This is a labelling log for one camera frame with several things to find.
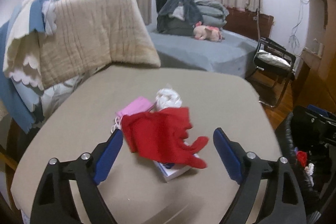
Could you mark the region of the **white paper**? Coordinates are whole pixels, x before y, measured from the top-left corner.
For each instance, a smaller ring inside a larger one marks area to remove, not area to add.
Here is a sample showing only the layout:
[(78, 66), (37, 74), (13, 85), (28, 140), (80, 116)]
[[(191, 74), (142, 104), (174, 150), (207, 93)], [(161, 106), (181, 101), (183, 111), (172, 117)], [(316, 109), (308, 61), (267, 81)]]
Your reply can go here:
[(314, 164), (313, 163), (309, 163), (306, 167), (305, 167), (305, 172), (308, 176), (308, 179), (311, 183), (311, 186), (314, 186), (314, 181), (313, 181), (313, 174), (314, 174)]

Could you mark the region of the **black lined trash bin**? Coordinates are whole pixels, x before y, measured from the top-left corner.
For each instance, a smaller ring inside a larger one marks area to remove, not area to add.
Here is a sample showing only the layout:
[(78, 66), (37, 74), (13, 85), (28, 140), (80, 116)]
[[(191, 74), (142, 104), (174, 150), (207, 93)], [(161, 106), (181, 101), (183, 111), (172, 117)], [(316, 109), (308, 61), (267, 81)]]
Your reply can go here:
[(298, 181), (305, 211), (320, 211), (335, 188), (335, 114), (296, 106), (275, 129), (282, 155)]

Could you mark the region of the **wooden wardrobe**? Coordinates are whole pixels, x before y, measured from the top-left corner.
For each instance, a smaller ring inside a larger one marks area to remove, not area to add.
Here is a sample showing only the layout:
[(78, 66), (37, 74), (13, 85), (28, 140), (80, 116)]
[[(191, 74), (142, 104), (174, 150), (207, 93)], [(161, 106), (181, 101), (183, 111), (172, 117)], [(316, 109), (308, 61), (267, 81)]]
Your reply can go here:
[(335, 113), (335, 0), (309, 0), (307, 38), (291, 86), (294, 105)]

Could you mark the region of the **red plastic bag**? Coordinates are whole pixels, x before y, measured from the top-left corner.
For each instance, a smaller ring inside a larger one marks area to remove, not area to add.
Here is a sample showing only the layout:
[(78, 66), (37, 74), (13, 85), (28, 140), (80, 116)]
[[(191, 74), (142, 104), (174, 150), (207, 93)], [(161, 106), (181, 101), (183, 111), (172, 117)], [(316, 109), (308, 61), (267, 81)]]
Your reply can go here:
[(300, 163), (300, 165), (305, 168), (307, 166), (307, 153), (304, 151), (298, 151), (296, 153), (297, 161)]

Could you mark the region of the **black office chair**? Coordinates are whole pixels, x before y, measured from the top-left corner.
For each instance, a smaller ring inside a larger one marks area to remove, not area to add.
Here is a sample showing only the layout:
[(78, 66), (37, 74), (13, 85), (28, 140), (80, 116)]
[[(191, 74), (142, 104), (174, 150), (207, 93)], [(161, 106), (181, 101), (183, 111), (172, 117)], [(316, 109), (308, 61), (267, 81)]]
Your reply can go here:
[[(256, 10), (257, 17), (260, 15), (260, 10)], [(255, 87), (258, 91), (262, 91), (265, 94), (259, 96), (259, 102), (270, 108), (275, 109), (279, 106), (282, 101), (286, 89), (291, 81), (294, 80), (294, 65), (296, 61), (295, 55), (288, 52), (285, 47), (276, 43), (270, 38), (262, 38), (260, 36), (259, 29), (259, 19), (257, 19), (257, 30), (258, 30), (258, 41), (255, 54), (253, 56), (253, 65), (254, 69), (252, 73), (246, 78), (253, 87)], [(291, 65), (290, 69), (282, 69), (273, 65), (268, 65), (263, 61), (256, 59), (256, 53), (260, 50), (267, 51), (281, 57), (288, 61)], [(267, 85), (262, 81), (259, 81), (255, 78), (255, 74), (257, 72), (266, 73), (266, 75), (271, 75), (274, 77), (273, 85)]]

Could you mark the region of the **silver seat cushion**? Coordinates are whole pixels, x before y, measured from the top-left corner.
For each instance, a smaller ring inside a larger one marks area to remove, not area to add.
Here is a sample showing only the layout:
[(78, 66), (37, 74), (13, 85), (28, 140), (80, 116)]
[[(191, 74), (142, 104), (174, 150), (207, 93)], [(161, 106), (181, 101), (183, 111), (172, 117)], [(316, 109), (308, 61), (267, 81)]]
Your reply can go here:
[(282, 69), (290, 69), (291, 67), (285, 59), (264, 50), (260, 50), (256, 53), (256, 59), (263, 61), (268, 65), (273, 65)]

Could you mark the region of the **white small box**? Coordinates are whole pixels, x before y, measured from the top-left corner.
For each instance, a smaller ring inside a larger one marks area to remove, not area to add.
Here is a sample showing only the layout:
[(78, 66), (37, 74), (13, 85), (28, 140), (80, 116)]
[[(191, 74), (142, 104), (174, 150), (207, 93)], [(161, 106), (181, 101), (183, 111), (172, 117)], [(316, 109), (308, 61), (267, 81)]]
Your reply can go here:
[(181, 165), (175, 163), (161, 163), (157, 161), (153, 161), (153, 164), (160, 171), (165, 182), (169, 182), (172, 179), (175, 179), (183, 175), (184, 173), (193, 168), (189, 165)]

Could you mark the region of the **red cloth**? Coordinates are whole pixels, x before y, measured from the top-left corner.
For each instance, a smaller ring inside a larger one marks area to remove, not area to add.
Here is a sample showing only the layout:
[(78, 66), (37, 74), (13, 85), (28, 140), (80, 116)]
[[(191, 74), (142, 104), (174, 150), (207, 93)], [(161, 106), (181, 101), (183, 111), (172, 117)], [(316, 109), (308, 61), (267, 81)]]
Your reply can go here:
[(192, 127), (187, 107), (125, 115), (121, 120), (121, 131), (132, 153), (162, 164), (204, 169), (207, 163), (194, 155), (207, 145), (209, 138), (200, 136), (186, 144), (187, 131)]

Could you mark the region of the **pink face mask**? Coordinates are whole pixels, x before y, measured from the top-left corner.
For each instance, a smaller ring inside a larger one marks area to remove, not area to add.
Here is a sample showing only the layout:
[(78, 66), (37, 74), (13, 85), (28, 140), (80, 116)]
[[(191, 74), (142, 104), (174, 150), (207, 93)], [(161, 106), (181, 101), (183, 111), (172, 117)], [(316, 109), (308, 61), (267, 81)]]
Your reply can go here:
[(141, 112), (146, 112), (146, 111), (151, 110), (153, 106), (154, 106), (154, 103), (148, 100), (147, 98), (138, 97), (132, 102), (130, 102), (130, 104), (128, 104), (126, 107), (117, 111), (116, 117), (122, 118), (125, 115), (134, 115), (134, 114), (138, 114)]

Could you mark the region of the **grey bed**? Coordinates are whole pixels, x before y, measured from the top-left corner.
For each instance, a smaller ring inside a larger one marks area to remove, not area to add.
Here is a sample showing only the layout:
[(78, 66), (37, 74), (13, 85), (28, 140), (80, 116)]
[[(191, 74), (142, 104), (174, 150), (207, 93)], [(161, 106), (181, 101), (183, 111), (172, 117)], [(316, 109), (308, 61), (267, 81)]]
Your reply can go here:
[(255, 69), (257, 42), (224, 30), (221, 42), (188, 36), (160, 34), (155, 24), (146, 26), (163, 68), (193, 69), (246, 78)]

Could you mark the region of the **dark wooden headboard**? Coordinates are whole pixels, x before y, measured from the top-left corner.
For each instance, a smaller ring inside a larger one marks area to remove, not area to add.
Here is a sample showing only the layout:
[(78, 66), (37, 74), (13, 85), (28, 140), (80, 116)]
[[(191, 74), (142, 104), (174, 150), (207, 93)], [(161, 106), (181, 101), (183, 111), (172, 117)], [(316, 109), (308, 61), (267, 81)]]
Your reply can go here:
[(257, 17), (256, 12), (248, 10), (238, 10), (236, 8), (227, 8), (229, 15), (226, 17), (224, 29), (235, 32), (242, 36), (258, 41), (257, 19), (259, 19), (260, 36), (269, 38), (274, 23), (274, 17), (271, 15), (260, 14)]

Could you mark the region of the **white crumpled tissue ball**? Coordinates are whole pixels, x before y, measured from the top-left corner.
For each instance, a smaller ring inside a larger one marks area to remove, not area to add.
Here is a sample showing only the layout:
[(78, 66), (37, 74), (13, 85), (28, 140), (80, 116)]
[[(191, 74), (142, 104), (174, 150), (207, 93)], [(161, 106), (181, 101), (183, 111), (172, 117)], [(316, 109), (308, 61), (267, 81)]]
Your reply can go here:
[(167, 108), (180, 108), (181, 106), (181, 96), (171, 86), (168, 85), (157, 91), (155, 97), (155, 109), (157, 111)]

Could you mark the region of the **pink plush pig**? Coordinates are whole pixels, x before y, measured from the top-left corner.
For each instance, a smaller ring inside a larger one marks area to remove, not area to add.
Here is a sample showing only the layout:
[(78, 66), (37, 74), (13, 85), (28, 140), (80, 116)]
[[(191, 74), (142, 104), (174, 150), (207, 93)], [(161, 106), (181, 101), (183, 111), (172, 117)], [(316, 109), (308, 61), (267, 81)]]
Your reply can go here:
[(222, 32), (219, 28), (203, 25), (198, 22), (193, 29), (193, 36), (197, 40), (208, 40), (211, 42), (220, 42), (223, 39)]

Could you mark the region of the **beige folded quilt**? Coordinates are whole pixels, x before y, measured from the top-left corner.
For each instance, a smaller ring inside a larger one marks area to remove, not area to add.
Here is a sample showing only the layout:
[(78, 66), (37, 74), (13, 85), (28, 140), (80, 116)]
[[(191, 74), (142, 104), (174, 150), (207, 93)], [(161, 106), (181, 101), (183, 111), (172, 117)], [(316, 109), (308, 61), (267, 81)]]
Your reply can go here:
[(40, 44), (45, 89), (111, 63), (161, 66), (137, 0), (60, 0), (55, 14)]

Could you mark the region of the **stack of grey bedding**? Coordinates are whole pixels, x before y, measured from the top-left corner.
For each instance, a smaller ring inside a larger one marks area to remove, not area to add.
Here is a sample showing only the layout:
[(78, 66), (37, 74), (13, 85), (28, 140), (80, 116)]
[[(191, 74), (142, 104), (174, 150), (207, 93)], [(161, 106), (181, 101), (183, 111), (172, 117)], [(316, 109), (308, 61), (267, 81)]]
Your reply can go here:
[(167, 0), (159, 9), (156, 30), (160, 34), (191, 36), (197, 26), (222, 29), (229, 10), (214, 0)]

